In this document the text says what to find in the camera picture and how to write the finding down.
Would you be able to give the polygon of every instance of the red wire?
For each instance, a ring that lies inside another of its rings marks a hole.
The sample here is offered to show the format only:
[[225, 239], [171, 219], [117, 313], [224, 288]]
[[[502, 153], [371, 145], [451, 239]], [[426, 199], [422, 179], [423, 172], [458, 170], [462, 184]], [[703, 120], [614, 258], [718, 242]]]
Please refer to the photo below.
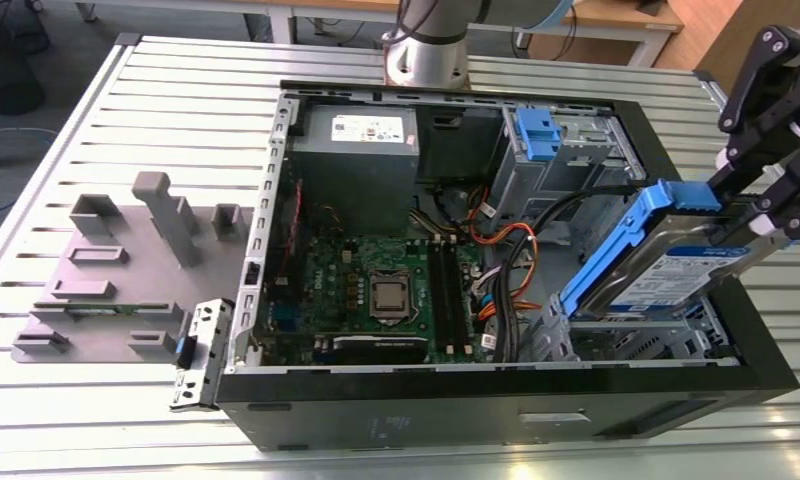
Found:
[[288, 258], [291, 258], [291, 251], [293, 250], [293, 243], [296, 242], [296, 232], [299, 231], [299, 212], [303, 207], [303, 181], [296, 183], [296, 212], [293, 212], [293, 223], [291, 224], [291, 235], [288, 236], [288, 243], [284, 247], [284, 259], [281, 260], [281, 268], [279, 269], [279, 276], [284, 274], [284, 270], [288, 266]]

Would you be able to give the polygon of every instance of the gray plastic part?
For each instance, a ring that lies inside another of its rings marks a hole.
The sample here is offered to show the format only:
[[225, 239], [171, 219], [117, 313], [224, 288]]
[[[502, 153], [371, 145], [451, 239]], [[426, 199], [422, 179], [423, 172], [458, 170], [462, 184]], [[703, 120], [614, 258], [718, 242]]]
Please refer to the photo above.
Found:
[[[179, 203], [183, 212], [188, 203]], [[71, 348], [60, 353], [60, 345], [39, 348], [31, 345], [41, 342], [31, 344], [24, 341], [13, 351], [15, 360], [71, 363], [171, 362], [173, 350], [137, 352], [132, 344], [136, 339], [131, 333], [161, 331], [176, 339], [196, 304], [212, 298], [236, 296], [247, 239], [245, 236], [232, 236], [225, 241], [219, 241], [212, 223], [220, 210], [236, 210], [243, 222], [249, 224], [252, 209], [233, 207], [236, 206], [221, 205], [189, 209], [195, 220], [195, 233], [189, 240], [203, 259], [192, 268], [181, 268], [167, 241], [157, 234], [149, 209], [144, 206], [121, 206], [117, 209], [119, 216], [100, 217], [112, 236], [89, 238], [76, 232], [45, 287], [48, 293], [31, 310], [29, 324], [23, 332], [27, 337], [21, 337], [39, 339], [39, 336], [57, 333], [63, 338], [71, 339]], [[183, 221], [180, 214], [175, 218]], [[113, 255], [117, 253], [120, 258], [129, 258], [129, 261], [100, 263], [72, 260], [77, 251], [93, 250], [108, 251]], [[72, 288], [77, 285], [96, 285], [100, 288], [109, 284], [112, 297], [59, 298], [56, 286], [60, 284]]]
[[107, 280], [60, 280], [52, 291], [56, 298], [112, 298], [116, 287]]
[[143, 356], [172, 355], [177, 342], [165, 330], [133, 330], [128, 346]]
[[69, 218], [83, 235], [95, 239], [96, 237], [112, 237], [112, 232], [107, 227], [107, 218], [119, 215], [121, 215], [119, 207], [112, 203], [108, 195], [80, 195]]
[[123, 247], [75, 248], [68, 254], [68, 259], [77, 264], [127, 263], [128, 251]]
[[216, 239], [220, 241], [245, 240], [249, 235], [249, 226], [243, 218], [240, 205], [231, 203], [217, 205], [211, 216], [211, 224]]
[[192, 214], [187, 213], [189, 205], [185, 200], [179, 202], [169, 196], [169, 185], [172, 182], [165, 173], [140, 172], [133, 182], [133, 196], [148, 205], [157, 232], [169, 244], [179, 263], [191, 267], [199, 263], [200, 257], [189, 235], [192, 225], [181, 215], [192, 217]]
[[15, 338], [15, 347], [28, 354], [61, 355], [68, 350], [71, 342], [59, 333], [19, 333]]

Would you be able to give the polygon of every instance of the side panel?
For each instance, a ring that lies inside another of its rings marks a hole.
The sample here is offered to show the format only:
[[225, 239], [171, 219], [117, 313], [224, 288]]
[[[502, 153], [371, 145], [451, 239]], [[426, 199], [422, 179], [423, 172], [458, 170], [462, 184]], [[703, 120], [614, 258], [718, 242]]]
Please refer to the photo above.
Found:
[[232, 403], [223, 409], [255, 445], [273, 451], [642, 438], [734, 400], [724, 393], [635, 393]]

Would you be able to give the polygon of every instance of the blue latch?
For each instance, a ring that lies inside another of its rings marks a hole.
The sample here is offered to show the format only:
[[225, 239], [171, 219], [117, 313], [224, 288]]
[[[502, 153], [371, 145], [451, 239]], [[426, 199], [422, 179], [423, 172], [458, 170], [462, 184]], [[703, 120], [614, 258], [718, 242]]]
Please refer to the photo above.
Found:
[[528, 147], [528, 160], [548, 162], [560, 149], [560, 127], [547, 109], [518, 108], [516, 128]]

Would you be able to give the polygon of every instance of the white table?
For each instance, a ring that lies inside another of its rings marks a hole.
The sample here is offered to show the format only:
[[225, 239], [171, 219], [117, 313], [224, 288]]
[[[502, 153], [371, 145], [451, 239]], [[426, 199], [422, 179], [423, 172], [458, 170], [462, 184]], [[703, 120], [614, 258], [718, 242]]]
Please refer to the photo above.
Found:
[[[97, 0], [103, 5], [160, 7], [183, 10], [203, 10], [213, 12], [233, 12], [243, 14], [267, 15], [272, 22], [273, 41], [276, 43], [296, 43], [296, 17], [328, 18], [356, 20], [365, 22], [394, 23], [395, 14], [373, 10], [359, 10], [337, 7], [311, 7], [296, 5], [279, 5], [237, 0]], [[91, 3], [76, 3], [80, 15], [85, 21], [95, 21], [96, 16]], [[570, 27], [556, 25], [543, 29], [515, 30], [498, 25], [472, 24], [471, 28], [503, 32], [516, 32], [516, 42], [520, 48], [527, 48], [530, 34], [546, 33], [567, 36]], [[638, 48], [628, 62], [631, 67], [651, 67], [660, 55], [675, 28], [656, 25], [654, 28], [616, 28], [582, 25], [578, 28], [578, 37], [602, 40], [624, 40], [636, 42]]]
[[[639, 101], [682, 175], [714, 171], [726, 140], [718, 104], [692, 75], [487, 57], [471, 58], [470, 71], [478, 90]], [[0, 229], [0, 476], [800, 478], [800, 390], [644, 441], [265, 455], [224, 414], [168, 412], [168, 365], [12, 361], [12, 340], [72, 235], [77, 196], [135, 204], [133, 178], [153, 169], [193, 206], [252, 203], [279, 81], [377, 84], [381, 75], [372, 50], [153, 37], [113, 49]], [[742, 280], [800, 380], [800, 246]]]

